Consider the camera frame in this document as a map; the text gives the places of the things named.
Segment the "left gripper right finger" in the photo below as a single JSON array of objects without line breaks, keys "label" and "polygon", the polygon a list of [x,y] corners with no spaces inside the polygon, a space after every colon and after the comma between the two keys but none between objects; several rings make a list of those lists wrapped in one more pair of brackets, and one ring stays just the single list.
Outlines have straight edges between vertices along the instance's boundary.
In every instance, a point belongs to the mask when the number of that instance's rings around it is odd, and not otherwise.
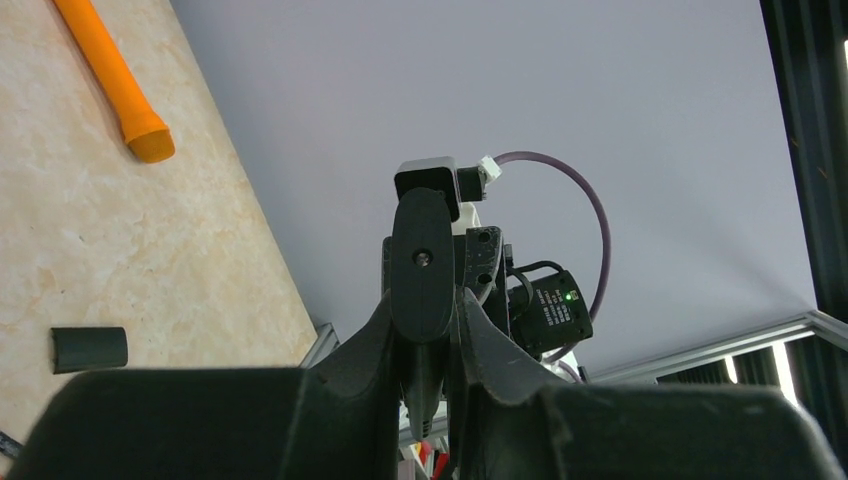
[{"label": "left gripper right finger", "polygon": [[570,383],[468,289],[453,325],[453,458],[463,479],[841,479],[821,428],[774,389]]}]

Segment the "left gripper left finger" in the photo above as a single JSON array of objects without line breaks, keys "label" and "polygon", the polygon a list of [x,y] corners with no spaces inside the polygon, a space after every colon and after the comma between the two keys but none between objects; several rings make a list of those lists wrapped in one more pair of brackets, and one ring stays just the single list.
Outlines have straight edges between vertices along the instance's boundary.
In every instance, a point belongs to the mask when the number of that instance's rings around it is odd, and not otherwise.
[{"label": "left gripper left finger", "polygon": [[391,307],[310,369],[82,373],[52,398],[12,479],[393,479]]}]

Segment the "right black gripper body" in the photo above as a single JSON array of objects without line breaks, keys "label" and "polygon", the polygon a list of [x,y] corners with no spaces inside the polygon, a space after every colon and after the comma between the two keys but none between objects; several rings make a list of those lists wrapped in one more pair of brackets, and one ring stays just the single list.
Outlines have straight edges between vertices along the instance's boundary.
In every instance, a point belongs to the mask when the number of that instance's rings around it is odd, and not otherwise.
[{"label": "right black gripper body", "polygon": [[398,225],[383,245],[380,326],[395,338],[448,338],[467,296],[495,296],[503,257],[497,227],[446,229]]}]

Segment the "black battery cover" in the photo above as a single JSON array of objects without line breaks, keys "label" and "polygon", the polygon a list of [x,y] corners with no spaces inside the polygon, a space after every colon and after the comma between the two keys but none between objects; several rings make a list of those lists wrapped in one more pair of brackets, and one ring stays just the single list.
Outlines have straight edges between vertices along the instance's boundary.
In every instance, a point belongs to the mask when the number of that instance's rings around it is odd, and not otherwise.
[{"label": "black battery cover", "polygon": [[128,343],[123,327],[54,327],[53,374],[121,368],[128,363]]}]

